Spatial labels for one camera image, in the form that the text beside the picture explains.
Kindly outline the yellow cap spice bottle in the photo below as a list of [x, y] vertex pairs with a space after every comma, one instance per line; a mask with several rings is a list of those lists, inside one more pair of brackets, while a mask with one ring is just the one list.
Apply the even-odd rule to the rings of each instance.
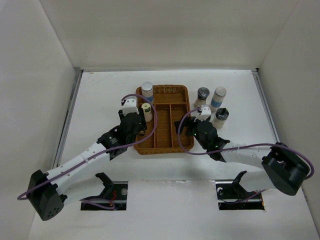
[[153, 112], [152, 107], [149, 103], [145, 102], [141, 105], [141, 108], [143, 110], [144, 119], [146, 123], [149, 123], [153, 120]]

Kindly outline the black cap sugar grinder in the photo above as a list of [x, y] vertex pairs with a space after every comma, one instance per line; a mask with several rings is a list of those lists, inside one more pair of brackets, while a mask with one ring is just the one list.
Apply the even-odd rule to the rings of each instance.
[[200, 87], [197, 90], [197, 98], [194, 102], [194, 108], [200, 108], [202, 105], [207, 104], [207, 98], [210, 95], [210, 90], [206, 87]]

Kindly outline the black knob cap jar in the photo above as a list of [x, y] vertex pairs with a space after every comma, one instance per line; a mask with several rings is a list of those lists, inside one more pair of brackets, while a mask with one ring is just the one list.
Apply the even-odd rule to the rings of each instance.
[[219, 108], [214, 115], [213, 118], [213, 126], [216, 129], [220, 129], [224, 126], [225, 122], [227, 121], [229, 117], [229, 111], [227, 110], [227, 108]]

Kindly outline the blue label silver cap bottle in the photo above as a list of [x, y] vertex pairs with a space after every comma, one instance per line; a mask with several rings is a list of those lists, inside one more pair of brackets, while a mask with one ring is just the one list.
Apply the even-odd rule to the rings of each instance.
[[153, 84], [149, 81], [145, 81], [141, 84], [142, 95], [147, 98], [151, 103], [154, 102], [154, 90]]

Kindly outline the tall blue label bottle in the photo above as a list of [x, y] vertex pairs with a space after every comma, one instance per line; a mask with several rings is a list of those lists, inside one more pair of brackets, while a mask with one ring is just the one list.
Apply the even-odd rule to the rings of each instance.
[[211, 98], [210, 109], [216, 112], [222, 105], [223, 100], [227, 94], [227, 90], [223, 86], [218, 86]]

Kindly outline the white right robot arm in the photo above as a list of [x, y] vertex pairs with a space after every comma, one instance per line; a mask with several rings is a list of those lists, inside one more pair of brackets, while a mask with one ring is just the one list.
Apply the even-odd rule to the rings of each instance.
[[207, 119], [197, 117], [184, 116], [174, 122], [174, 126], [178, 135], [186, 129], [186, 135], [194, 137], [211, 159], [259, 169], [255, 172], [244, 170], [235, 177], [231, 190], [238, 198], [259, 189], [277, 189], [294, 196], [315, 171], [305, 156], [281, 142], [235, 144], [219, 137], [217, 129]]

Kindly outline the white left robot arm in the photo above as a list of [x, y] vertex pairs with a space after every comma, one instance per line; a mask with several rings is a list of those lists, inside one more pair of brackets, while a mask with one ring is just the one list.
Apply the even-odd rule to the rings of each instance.
[[141, 108], [118, 112], [120, 124], [104, 133], [80, 155], [47, 172], [35, 171], [25, 194], [42, 221], [55, 217], [73, 201], [108, 199], [114, 183], [102, 171], [106, 160], [113, 160], [133, 146], [138, 135], [147, 130]]

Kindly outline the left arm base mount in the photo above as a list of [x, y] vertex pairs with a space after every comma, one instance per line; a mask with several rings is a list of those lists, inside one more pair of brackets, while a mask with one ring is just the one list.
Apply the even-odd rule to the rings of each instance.
[[105, 173], [97, 173], [96, 179], [103, 184], [98, 195], [86, 197], [90, 203], [81, 202], [81, 211], [126, 211], [128, 198], [128, 181], [112, 181]]

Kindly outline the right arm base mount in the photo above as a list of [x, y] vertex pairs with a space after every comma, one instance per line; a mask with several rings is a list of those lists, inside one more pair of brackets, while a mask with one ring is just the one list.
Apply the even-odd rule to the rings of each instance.
[[217, 204], [221, 211], [265, 210], [262, 190], [247, 192], [240, 181], [246, 171], [241, 171], [233, 180], [215, 182]]

